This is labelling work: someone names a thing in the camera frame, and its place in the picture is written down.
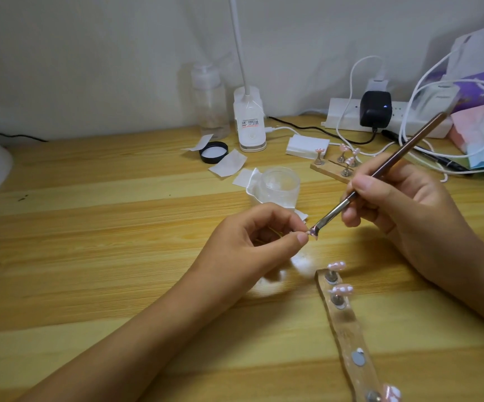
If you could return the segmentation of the person's right hand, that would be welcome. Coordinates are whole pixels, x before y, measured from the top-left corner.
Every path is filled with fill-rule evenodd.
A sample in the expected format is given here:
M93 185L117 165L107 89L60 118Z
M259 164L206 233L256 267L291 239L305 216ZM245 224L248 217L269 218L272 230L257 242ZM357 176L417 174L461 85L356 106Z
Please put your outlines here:
M371 176L379 166L390 157L380 154L362 164L355 172L358 175ZM426 269L438 255L448 248L480 239L467 224L452 197L441 182L414 164L400 160L384 176L416 174L417 191L411 194L412 207L380 207L393 220L393 229L380 229L396 246L399 252L423 277ZM352 181L347 185L341 197L345 199L352 193Z

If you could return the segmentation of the person's left hand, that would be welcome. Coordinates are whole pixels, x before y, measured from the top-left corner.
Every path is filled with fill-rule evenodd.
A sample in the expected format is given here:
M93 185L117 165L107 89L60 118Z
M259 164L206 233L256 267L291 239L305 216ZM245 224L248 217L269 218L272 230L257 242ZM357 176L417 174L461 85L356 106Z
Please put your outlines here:
M266 203L226 217L213 231L180 283L192 303L206 310L231 307L266 274L248 264L248 249L259 231L307 231L301 218Z

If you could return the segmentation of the brown nail art brush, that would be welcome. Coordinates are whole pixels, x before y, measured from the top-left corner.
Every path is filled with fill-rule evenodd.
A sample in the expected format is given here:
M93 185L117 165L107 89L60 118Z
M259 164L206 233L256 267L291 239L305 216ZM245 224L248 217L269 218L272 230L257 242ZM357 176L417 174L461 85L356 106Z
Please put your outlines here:
M405 155L410 153L418 143L424 139L428 134L435 130L445 119L449 117L447 111L438 113L430 121L428 121L415 135L413 135L406 143L401 146L392 156L386 159L378 169L371 175L373 178L381 179L384 177L390 169L393 168ZM347 208L354 200L359 196L357 191L352 191L343 201L339 202L328 214L322 217L315 225L313 225L307 232L307 235L318 238L319 232L323 229L332 219L340 214L345 208Z

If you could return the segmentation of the person's right forearm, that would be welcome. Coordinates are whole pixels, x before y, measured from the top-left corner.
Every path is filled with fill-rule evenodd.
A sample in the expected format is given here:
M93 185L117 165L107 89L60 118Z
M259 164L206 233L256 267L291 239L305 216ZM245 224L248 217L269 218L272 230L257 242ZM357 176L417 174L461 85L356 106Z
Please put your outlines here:
M429 281L484 318L484 242L448 247L425 271Z

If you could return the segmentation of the person's left forearm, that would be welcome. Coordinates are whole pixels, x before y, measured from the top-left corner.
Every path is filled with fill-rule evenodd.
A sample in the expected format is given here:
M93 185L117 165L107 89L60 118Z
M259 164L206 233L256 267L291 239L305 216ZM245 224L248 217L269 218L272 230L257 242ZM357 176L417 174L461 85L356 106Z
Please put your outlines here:
M225 291L179 282L16 402L136 402L185 344L230 304Z

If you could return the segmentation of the short clear acrylic nail holder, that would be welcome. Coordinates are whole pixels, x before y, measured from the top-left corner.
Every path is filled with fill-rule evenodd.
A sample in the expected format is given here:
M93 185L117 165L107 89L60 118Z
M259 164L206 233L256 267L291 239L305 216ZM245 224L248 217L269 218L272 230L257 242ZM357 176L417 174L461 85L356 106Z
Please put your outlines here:
M322 175L325 175L327 177L330 177L332 179L335 179L338 182L345 183L345 184L350 183L350 181L353 178L353 175L350 176L350 177L343 177L343 176L340 175L340 172L344 168L344 164L343 163L342 164L339 164L339 163L335 163L335 162L326 160L325 161L325 164L323 164L321 166L316 166L314 164L314 162L312 162L310 164L310 168L312 170L315 170L315 171L319 172Z

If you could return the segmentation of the clear plastic cup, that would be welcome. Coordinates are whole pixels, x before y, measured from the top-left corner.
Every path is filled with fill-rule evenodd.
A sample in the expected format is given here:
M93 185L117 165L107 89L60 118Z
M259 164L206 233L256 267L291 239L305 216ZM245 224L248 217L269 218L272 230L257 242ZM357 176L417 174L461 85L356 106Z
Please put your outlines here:
M272 202L288 210L294 210L300 191L300 178L290 168L266 169L257 184L255 194L259 202Z

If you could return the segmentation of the black pen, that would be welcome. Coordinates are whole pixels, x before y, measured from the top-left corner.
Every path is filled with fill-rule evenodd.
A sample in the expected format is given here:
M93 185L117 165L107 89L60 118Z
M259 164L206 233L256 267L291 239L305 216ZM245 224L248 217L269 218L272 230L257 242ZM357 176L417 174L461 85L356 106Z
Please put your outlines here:
M399 135L396 133L393 133L392 131L389 130L382 130L381 134L383 137L387 138L390 141L393 142L398 142L399 141ZM444 169L454 171L454 172L466 172L469 171L467 168L464 166L460 165L458 162L454 162L446 157L437 157L433 154L428 154L420 151L419 147L415 148L415 152L422 155L423 157L430 159L432 162L439 164L443 166Z

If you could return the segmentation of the white cotton pad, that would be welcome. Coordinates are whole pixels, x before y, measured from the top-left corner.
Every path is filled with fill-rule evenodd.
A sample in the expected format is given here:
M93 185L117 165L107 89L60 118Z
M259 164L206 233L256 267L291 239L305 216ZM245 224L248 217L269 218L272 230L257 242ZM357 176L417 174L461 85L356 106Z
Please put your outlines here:
M196 152L196 151L199 151L201 149L204 149L205 146L211 141L213 136L214 136L213 134L203 135L194 147L182 148L181 150Z
M242 169L246 161L246 155L232 149L221 161L210 167L209 171L222 178L232 176Z
M252 175L254 175L255 171L258 171L258 168L254 169L241 169L239 174L235 177L232 184L244 189L247 189L250 185Z

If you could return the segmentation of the black power adapter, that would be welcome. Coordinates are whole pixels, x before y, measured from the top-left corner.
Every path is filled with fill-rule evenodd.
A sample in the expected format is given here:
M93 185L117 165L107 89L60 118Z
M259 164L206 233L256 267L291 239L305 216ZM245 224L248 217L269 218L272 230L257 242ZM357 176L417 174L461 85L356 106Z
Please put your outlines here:
M373 130L385 129L393 115L392 95L387 91L366 91L359 104L359 124Z

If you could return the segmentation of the stack of white cotton pads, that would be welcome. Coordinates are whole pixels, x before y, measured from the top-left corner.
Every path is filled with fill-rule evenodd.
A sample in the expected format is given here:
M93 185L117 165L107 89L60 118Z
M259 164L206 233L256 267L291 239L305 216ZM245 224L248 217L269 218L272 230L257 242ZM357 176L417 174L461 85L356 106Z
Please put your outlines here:
M317 150L322 149L324 154L329 144L329 139L293 135L287 143L286 154L314 161L318 157Z

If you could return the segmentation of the long clear acrylic nail holder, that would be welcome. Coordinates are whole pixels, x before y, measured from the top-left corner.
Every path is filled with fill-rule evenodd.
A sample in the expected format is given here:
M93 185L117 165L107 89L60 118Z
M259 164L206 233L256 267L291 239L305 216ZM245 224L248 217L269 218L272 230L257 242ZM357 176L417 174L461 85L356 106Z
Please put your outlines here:
M378 378L368 351L361 324L351 306L349 297L353 294L348 295L348 303L344 309L336 309L329 298L328 290L334 285L326 281L326 270L327 267L316 271L315 282L339 352L342 370L351 390L352 400L353 402L388 402L384 385ZM365 353L366 364L363 367L356 366L351 359L351 352L359 347Z

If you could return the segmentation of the white plastic device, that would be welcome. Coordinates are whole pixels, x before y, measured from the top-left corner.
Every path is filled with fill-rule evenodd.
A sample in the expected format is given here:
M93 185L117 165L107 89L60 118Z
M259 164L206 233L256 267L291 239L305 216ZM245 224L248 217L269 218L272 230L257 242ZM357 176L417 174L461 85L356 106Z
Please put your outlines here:
M460 95L460 87L454 83L431 83L421 90L413 101L414 117L428 121L440 112L451 113Z

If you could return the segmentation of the black round lid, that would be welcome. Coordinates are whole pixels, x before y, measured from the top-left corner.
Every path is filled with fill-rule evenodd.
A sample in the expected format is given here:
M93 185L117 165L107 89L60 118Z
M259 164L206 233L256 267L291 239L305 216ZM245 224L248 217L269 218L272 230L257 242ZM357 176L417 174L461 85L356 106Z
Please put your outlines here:
M209 141L198 153L205 164L218 164L229 154L229 147L222 141Z

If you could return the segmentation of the white desk lamp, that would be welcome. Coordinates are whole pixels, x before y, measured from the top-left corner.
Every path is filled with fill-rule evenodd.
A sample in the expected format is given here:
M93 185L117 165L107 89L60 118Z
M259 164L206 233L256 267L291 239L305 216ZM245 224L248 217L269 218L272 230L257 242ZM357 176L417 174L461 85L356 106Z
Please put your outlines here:
M246 153L262 151L266 148L265 113L260 92L247 80L245 61L236 0L229 0L234 41L237 50L243 85L234 93L233 110L240 149Z

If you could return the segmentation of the clear plastic bottle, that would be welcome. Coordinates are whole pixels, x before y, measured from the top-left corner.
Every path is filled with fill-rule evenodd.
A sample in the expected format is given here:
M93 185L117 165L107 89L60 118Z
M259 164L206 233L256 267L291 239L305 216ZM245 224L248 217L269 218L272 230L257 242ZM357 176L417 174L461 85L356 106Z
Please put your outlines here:
M202 135L222 140L230 134L226 92L219 69L211 63L195 63L191 69L192 94Z

